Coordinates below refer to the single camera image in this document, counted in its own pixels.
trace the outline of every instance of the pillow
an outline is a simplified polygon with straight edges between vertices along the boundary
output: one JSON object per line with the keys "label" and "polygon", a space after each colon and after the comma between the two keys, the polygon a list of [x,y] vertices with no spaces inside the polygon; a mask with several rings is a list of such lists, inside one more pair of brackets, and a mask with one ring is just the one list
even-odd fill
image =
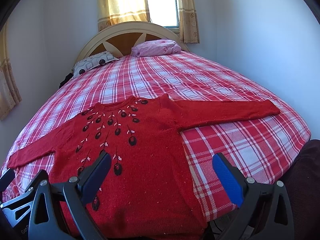
{"label": "pillow", "polygon": [[73,78],[78,77],[95,67],[103,66],[114,60],[118,59],[115,58],[109,51],[87,57],[75,64]]}
{"label": "pillow", "polygon": [[131,54],[137,57],[154,57],[180,52],[181,47],[172,40],[145,41],[131,49]]}

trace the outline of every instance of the pink pillow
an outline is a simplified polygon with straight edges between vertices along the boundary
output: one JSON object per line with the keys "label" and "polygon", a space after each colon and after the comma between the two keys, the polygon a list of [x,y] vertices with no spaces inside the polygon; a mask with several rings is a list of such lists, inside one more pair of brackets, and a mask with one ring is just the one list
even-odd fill
{"label": "pink pillow", "polygon": [[153,57],[180,52],[181,47],[172,40],[145,41],[131,49],[131,54],[137,57]]}

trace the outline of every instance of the bed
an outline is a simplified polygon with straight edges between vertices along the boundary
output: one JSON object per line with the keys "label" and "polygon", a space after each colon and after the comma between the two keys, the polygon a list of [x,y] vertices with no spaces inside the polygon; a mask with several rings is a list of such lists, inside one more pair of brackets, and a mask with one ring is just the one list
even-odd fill
{"label": "bed", "polygon": [[[180,54],[136,58],[134,45],[168,38],[184,50]],[[193,179],[194,194],[207,221],[236,208],[212,169],[212,156],[222,152],[244,176],[261,183],[274,183],[291,166],[310,130],[299,114],[279,97],[218,63],[190,53],[185,44],[166,28],[144,22],[109,27],[93,37],[77,60],[108,50],[119,61],[93,69],[70,80],[35,114],[15,140],[9,156],[73,118],[89,106],[122,101],[131,95],[156,98],[164,93],[173,100],[271,100],[280,115],[224,123],[181,132],[185,157]],[[54,155],[15,170],[16,178],[3,193],[10,200],[23,193],[40,169],[50,172]]]}

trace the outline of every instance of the yellow curtain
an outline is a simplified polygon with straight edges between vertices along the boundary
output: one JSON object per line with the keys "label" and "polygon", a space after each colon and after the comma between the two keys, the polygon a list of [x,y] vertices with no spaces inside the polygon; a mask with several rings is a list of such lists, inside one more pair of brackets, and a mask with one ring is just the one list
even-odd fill
{"label": "yellow curtain", "polygon": [[183,43],[200,43],[198,20],[193,0],[178,0],[179,32]]}
{"label": "yellow curtain", "polygon": [[21,101],[18,88],[12,75],[7,50],[7,23],[0,31],[0,120]]}
{"label": "yellow curtain", "polygon": [[128,21],[150,21],[148,0],[98,0],[98,30]]}

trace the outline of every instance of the white patterned pillow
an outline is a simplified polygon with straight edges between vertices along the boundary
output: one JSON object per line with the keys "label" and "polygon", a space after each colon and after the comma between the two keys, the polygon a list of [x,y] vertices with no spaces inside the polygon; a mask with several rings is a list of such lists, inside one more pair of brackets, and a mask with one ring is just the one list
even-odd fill
{"label": "white patterned pillow", "polygon": [[101,52],[99,54],[87,57],[75,64],[73,78],[78,77],[95,67],[103,66],[108,62],[114,60],[118,59],[114,57],[109,51]]}

